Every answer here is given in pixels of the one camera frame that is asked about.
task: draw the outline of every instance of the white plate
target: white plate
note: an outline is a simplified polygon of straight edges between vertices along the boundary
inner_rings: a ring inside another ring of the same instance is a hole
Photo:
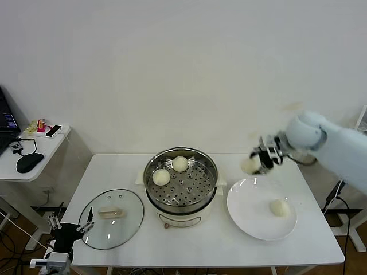
[[[287,200],[291,209],[287,217],[277,217],[270,211],[269,203],[275,199]],[[235,183],[229,190],[227,206],[236,225],[257,239],[283,239],[297,224],[297,214],[289,198],[275,181],[266,176]]]

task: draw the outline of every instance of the red object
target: red object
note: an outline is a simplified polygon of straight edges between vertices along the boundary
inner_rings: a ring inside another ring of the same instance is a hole
[[[41,119],[37,122],[37,133],[42,133],[46,131],[46,123],[44,123]]]

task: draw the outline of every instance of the white table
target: white table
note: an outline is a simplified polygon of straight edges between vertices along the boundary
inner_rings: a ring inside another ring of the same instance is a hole
[[[207,219],[185,229],[163,228],[144,191],[135,184],[151,155],[93,156],[62,222],[78,223],[87,203],[100,193],[126,188],[143,201],[145,215],[131,240],[110,250],[95,250],[81,240],[74,244],[75,266],[250,267],[337,264],[344,256],[298,167],[286,160],[269,174],[281,181],[298,213],[294,232],[281,241],[261,241],[242,232],[231,220],[226,196],[213,200]],[[213,154],[227,179],[227,190],[245,177],[240,169],[247,155]]]
[[[18,154],[13,154],[9,147],[0,155],[2,198],[38,227],[37,231],[33,233],[35,239],[39,239],[43,233],[49,232],[49,226],[46,220],[38,215],[26,203],[26,199],[22,198],[21,194],[19,194],[16,189],[16,182],[31,182],[37,179],[69,132],[70,127],[66,125],[63,126],[61,132],[55,136],[55,138],[30,136],[23,133],[21,135],[22,138],[36,140],[37,152],[44,155],[43,160],[28,173],[21,174],[17,172],[17,161],[20,159],[20,156]],[[21,145],[24,148],[22,151],[24,155],[34,151],[34,143],[32,140],[24,140],[21,142]],[[26,249],[33,250],[35,247],[36,243],[31,240]]]

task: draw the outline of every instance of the computer mouse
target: computer mouse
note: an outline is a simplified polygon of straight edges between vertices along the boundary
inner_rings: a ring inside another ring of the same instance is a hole
[[[20,158],[17,162],[17,171],[19,173],[27,173],[37,165],[38,162],[44,159],[44,156],[39,153],[32,153]]]

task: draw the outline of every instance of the glass lid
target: glass lid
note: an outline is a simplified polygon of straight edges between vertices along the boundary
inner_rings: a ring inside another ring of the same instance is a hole
[[[83,210],[79,224],[87,223],[92,207],[94,227],[83,237],[95,249],[111,249],[127,242],[139,230],[144,207],[136,193],[126,189],[106,191]]]

